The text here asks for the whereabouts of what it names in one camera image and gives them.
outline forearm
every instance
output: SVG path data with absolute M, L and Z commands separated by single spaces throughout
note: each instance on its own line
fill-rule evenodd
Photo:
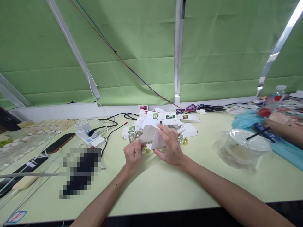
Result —
M 280 133 L 282 138 L 298 148 L 303 149 L 303 131 L 300 128 L 285 126 Z
M 261 200 L 186 157 L 180 167 L 243 226 L 293 226 Z
M 132 172 L 125 166 L 112 182 L 82 211 L 71 227 L 100 227 Z

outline plastic water bottle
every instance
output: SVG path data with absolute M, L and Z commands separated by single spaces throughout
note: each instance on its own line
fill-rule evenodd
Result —
M 276 86 L 276 100 L 279 100 L 279 102 L 282 102 L 283 98 L 285 97 L 285 89 L 287 86 L 279 85 Z
M 259 110 L 259 115 L 262 117 L 268 117 L 271 115 L 279 106 L 285 97 L 285 89 L 287 86 L 279 85 L 276 86 L 276 92 L 269 94 L 263 103 L 261 109 Z

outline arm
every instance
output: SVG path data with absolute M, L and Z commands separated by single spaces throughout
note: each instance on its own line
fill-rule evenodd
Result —
M 82 211 L 71 227 L 101 226 L 125 183 L 142 161 L 142 150 L 139 139 L 127 145 L 124 148 L 124 153 L 126 164 L 112 182 Z
M 184 155 L 174 129 L 158 125 L 166 144 L 166 153 L 155 149 L 163 161 L 192 176 L 214 199 L 243 226 L 294 226 L 278 212 L 238 185 L 204 168 Z
M 300 127 L 283 125 L 269 119 L 265 119 L 264 122 L 274 134 L 303 150 L 303 131 Z

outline light green desk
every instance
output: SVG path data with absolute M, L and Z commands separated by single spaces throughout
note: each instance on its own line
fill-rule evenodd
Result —
M 303 199 L 303 171 L 299 170 L 277 154 L 266 159 L 256 172 L 237 170 L 225 164 L 217 155 L 214 145 L 218 133 L 231 129 L 233 116 L 222 113 L 201 115 L 201 123 L 193 124 L 198 136 L 188 138 L 183 152 L 199 164 L 220 176 L 243 187 L 264 202 L 291 201 Z M 116 118 L 119 125 L 125 123 L 123 116 Z M 65 133 L 75 130 L 69 128 Z M 128 144 L 121 138 L 122 128 L 112 133 L 102 157 L 102 170 L 94 177 L 92 186 L 83 195 L 70 200 L 59 199 L 59 190 L 66 183 L 66 177 L 43 177 L 37 183 L 40 187 L 20 209 L 27 211 L 19 223 L 49 222 L 75 219 L 83 209 L 109 184 L 125 163 L 123 148 Z M 80 144 L 76 136 L 64 146 L 64 151 Z M 43 169 L 47 160 L 39 169 Z M 58 172 L 59 162 L 53 163 L 47 172 Z M 27 193 L 17 194 L 0 212 L 3 222 Z M 153 152 L 143 155 L 143 163 L 136 176 L 129 182 L 113 206 L 109 216 L 165 212 L 218 207 L 209 196 L 187 174 L 161 161 Z

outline teal plastic bag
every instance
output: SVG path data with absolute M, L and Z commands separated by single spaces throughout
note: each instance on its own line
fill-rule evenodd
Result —
M 263 124 L 264 117 L 256 114 L 254 110 L 248 110 L 243 114 L 238 114 L 232 123 L 232 127 L 252 131 L 251 127 L 254 123 Z M 303 151 L 296 146 L 283 140 L 279 143 L 270 143 L 271 149 L 289 161 L 294 166 L 303 171 Z

